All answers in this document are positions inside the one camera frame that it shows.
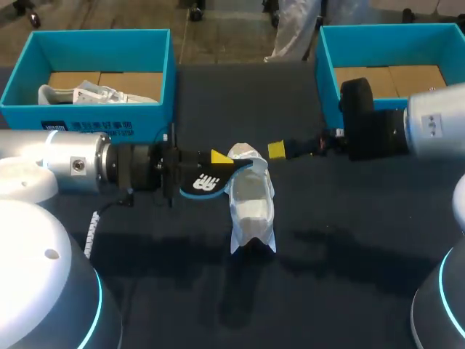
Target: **white shoe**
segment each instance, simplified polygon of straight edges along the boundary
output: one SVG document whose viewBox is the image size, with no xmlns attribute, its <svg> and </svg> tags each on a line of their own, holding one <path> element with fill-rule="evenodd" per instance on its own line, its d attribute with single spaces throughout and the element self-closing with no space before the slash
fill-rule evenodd
<svg viewBox="0 0 465 349">
<path fill-rule="evenodd" d="M 268 163 L 247 143 L 238 143 L 227 154 L 232 159 L 251 159 L 254 164 L 237 174 L 226 187 L 232 218 L 231 254 L 258 238 L 276 253 L 273 219 L 275 189 L 268 173 Z"/>
<path fill-rule="evenodd" d="M 42 85 L 39 88 L 39 105 L 114 103 L 157 103 L 157 101 L 148 97 L 128 95 L 88 81 L 84 81 L 75 89 L 54 89 L 49 85 Z"/>
</svg>

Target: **white cable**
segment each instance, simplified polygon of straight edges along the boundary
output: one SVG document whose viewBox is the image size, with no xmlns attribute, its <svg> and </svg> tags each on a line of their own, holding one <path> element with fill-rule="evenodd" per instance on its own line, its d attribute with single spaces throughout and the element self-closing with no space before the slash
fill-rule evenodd
<svg viewBox="0 0 465 349">
<path fill-rule="evenodd" d="M 95 232 L 97 231 L 97 226 L 100 221 L 100 215 L 98 211 L 95 211 L 92 214 L 92 219 L 90 220 L 89 229 L 87 231 L 87 238 L 86 238 L 86 246 L 84 247 L 84 254 L 86 255 L 87 259 L 90 258 L 90 254 L 92 252 L 92 246 L 94 245 L 94 237 Z"/>
</svg>

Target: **person's leg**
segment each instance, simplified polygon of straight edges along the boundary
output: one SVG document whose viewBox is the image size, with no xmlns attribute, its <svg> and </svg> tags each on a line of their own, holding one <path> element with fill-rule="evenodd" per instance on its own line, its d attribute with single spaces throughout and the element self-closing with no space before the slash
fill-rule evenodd
<svg viewBox="0 0 465 349">
<path fill-rule="evenodd" d="M 320 0 L 280 0 L 280 20 L 275 49 L 265 62 L 300 61 L 310 42 L 318 15 Z"/>
</svg>

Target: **black tablecloth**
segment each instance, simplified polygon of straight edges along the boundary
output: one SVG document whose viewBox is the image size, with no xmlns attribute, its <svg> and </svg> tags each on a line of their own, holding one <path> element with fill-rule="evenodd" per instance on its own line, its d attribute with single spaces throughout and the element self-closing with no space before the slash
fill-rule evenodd
<svg viewBox="0 0 465 349">
<path fill-rule="evenodd" d="M 176 117 L 181 148 L 248 142 L 264 156 L 323 124 L 306 64 L 182 66 Z M 92 262 L 121 306 L 123 349 L 413 348 L 415 290 L 461 237 L 463 166 L 308 156 L 270 174 L 275 256 L 260 244 L 229 256 L 226 198 L 170 210 L 160 193 L 137 195 L 105 214 Z M 83 243 L 108 199 L 63 196 L 57 216 Z"/>
</svg>

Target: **shoe in plastic bag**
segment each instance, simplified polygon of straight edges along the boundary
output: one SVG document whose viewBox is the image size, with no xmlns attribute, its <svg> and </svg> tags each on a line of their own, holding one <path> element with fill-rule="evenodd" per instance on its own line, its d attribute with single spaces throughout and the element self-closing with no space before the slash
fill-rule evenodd
<svg viewBox="0 0 465 349">
<path fill-rule="evenodd" d="M 251 159 L 252 167 L 237 174 L 226 187 L 232 218 L 231 254 L 258 238 L 276 253 L 273 219 L 275 190 L 268 163 L 249 144 L 238 143 L 227 154 L 232 159 Z"/>
</svg>

